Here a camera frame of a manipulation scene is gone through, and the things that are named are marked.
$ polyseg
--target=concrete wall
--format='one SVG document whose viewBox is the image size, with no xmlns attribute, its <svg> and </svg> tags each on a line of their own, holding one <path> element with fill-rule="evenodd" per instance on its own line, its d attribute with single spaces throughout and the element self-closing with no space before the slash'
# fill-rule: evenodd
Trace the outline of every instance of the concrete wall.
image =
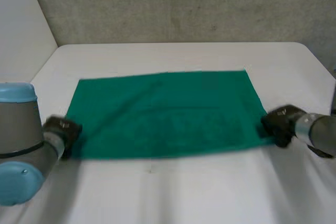
<svg viewBox="0 0 336 224">
<path fill-rule="evenodd" d="M 336 0 L 38 1 L 58 45 L 297 41 L 336 63 Z"/>
<path fill-rule="evenodd" d="M 30 81 L 56 48 L 37 0 L 0 0 L 0 82 Z"/>
</svg>

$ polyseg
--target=gray wall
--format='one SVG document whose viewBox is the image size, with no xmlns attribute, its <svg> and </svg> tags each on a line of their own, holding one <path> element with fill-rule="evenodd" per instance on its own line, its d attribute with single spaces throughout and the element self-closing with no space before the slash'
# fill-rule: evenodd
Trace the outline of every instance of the gray wall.
<svg viewBox="0 0 336 224">
<path fill-rule="evenodd" d="M 58 45 L 297 41 L 332 70 L 336 0 L 38 0 Z"/>
</svg>

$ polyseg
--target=green towel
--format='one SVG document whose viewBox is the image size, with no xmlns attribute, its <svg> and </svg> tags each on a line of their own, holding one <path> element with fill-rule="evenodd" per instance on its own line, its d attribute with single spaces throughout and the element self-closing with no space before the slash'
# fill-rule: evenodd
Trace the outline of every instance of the green towel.
<svg viewBox="0 0 336 224">
<path fill-rule="evenodd" d="M 245 71 L 80 80 L 67 117 L 83 125 L 74 158 L 160 158 L 272 143 Z"/>
</svg>

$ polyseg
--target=white wall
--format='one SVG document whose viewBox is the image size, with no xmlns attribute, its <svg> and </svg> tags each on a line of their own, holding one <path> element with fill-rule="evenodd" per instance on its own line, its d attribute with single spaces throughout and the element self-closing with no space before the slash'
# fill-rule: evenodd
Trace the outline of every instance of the white wall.
<svg viewBox="0 0 336 224">
<path fill-rule="evenodd" d="M 30 81 L 56 48 L 37 0 L 0 0 L 0 82 Z"/>
</svg>

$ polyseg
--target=white table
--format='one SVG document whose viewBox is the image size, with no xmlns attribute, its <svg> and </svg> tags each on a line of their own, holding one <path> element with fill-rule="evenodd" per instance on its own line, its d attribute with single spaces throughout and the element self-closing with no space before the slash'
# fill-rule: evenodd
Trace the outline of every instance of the white table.
<svg viewBox="0 0 336 224">
<path fill-rule="evenodd" d="M 67 112 L 80 78 L 244 68 L 266 110 L 291 103 L 329 113 L 335 80 L 297 43 L 67 45 L 32 83 L 44 121 Z M 271 146 L 159 162 L 69 161 L 26 206 L 11 209 L 11 221 L 329 224 L 336 219 L 335 162 L 298 141 L 287 150 Z"/>
</svg>

